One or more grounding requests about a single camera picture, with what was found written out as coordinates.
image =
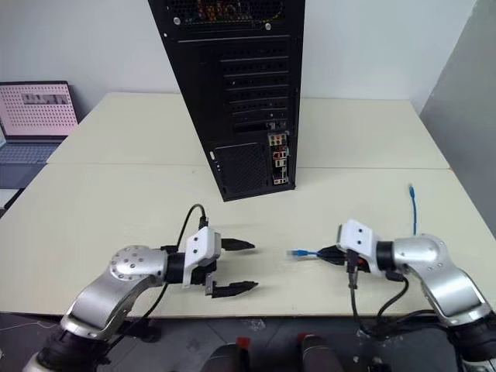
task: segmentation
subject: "pink screen display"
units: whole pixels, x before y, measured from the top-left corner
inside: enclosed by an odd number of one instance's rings
[[[6,136],[67,136],[78,125],[65,84],[0,85]]]

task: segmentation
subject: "laptop screen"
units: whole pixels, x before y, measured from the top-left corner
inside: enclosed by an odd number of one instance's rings
[[[7,140],[62,140],[78,126],[66,81],[0,82],[0,120]]]

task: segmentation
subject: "laptop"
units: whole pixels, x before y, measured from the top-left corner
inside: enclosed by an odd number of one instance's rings
[[[25,188],[77,126],[66,81],[0,82],[0,188]]]

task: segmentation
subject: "black computer case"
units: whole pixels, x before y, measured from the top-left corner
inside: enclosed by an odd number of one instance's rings
[[[225,201],[295,188],[305,0],[149,0]]]

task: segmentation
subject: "rear i/o panel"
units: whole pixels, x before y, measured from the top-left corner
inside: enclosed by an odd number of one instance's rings
[[[222,198],[294,189],[305,0],[148,1]]]

